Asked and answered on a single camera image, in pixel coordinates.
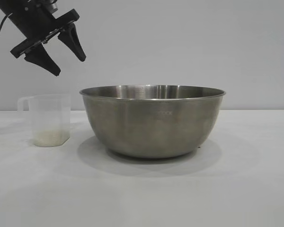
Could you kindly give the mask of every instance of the white table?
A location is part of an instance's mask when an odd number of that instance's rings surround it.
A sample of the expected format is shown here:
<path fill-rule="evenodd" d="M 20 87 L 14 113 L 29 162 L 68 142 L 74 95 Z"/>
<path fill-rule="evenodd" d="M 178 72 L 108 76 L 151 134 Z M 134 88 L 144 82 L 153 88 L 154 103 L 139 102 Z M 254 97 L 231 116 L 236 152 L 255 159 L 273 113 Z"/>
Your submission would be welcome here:
<path fill-rule="evenodd" d="M 284 111 L 221 111 L 195 153 L 106 151 L 85 112 L 61 147 L 0 112 L 0 227 L 284 227 Z"/>

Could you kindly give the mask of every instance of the translucent plastic jug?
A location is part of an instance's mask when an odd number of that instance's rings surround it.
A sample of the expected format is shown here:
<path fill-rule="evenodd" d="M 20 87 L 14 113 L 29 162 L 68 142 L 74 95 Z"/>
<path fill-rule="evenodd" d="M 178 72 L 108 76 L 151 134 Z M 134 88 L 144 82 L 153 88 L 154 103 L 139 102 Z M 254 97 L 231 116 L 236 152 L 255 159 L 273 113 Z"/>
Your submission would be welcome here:
<path fill-rule="evenodd" d="M 25 101 L 28 101 L 33 143 L 36 146 L 60 146 L 70 137 L 69 95 L 23 97 L 18 100 L 18 111 L 23 111 Z"/>

